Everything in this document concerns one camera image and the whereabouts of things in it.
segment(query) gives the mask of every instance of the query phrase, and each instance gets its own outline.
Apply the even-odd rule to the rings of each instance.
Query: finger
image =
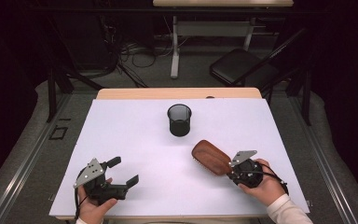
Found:
[[[84,190],[83,185],[81,185],[77,188],[77,195],[79,196],[79,201],[83,201],[87,197],[87,194],[86,194],[86,191]]]
[[[115,206],[115,204],[117,204],[117,200],[116,199],[109,199],[108,201],[106,201],[105,203],[101,204],[97,209],[96,212],[101,215],[104,216],[104,214],[109,211],[109,209],[111,209],[113,206]]]
[[[255,161],[258,161],[260,164],[264,164],[264,165],[267,165],[269,166],[269,163],[263,159],[256,159]]]

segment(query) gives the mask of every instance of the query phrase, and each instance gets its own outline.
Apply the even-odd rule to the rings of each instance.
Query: black curtain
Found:
[[[317,59],[312,89],[325,102],[337,152],[358,181],[358,1],[345,7],[326,51]]]
[[[323,18],[289,18],[279,41],[297,29],[310,30],[300,48],[275,62],[280,67],[309,60],[311,89],[325,102],[338,154],[358,182],[358,1],[296,0],[298,9],[326,9]]]
[[[34,87],[47,78],[18,13],[16,5],[0,1],[0,168],[32,116]]]

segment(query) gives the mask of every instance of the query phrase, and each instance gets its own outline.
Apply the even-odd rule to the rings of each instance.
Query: table leg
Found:
[[[178,26],[177,18],[173,16],[172,23],[172,47],[173,47],[173,56],[172,56],[172,68],[171,68],[171,78],[178,78],[179,70],[179,48],[178,48]]]

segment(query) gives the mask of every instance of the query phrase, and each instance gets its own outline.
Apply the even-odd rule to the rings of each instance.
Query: dark background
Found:
[[[328,6],[332,14],[324,19],[323,26],[318,20],[288,19],[282,36],[299,26],[314,31],[308,48],[298,52],[312,52],[312,90],[324,99],[337,152],[358,181],[358,1],[295,1],[295,7],[300,9]],[[133,22],[131,17],[122,19]],[[40,19],[25,17],[14,2],[0,1],[0,167],[32,115],[37,101],[34,88],[47,79],[49,70],[46,55],[29,26],[30,20]],[[153,22],[150,18],[143,21],[144,26],[133,27],[148,27],[141,32],[150,37]],[[42,28],[50,29],[43,21],[38,22]],[[131,34],[132,31],[123,30],[146,45],[153,41]],[[74,66],[62,41],[53,32],[47,33],[58,60]]]

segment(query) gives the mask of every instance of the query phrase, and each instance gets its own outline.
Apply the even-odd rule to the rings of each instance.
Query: white paper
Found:
[[[190,133],[169,131],[167,110],[184,104],[192,111]],[[106,178],[125,184],[139,175],[106,215],[109,217],[264,216],[266,207],[243,193],[227,176],[200,166],[191,150],[202,139],[230,158],[241,150],[257,150],[252,159],[269,162],[288,183],[292,200],[309,208],[288,159],[269,106],[262,99],[94,100],[79,136],[50,215],[75,214],[73,184],[92,158],[116,156],[121,163],[107,169]]]

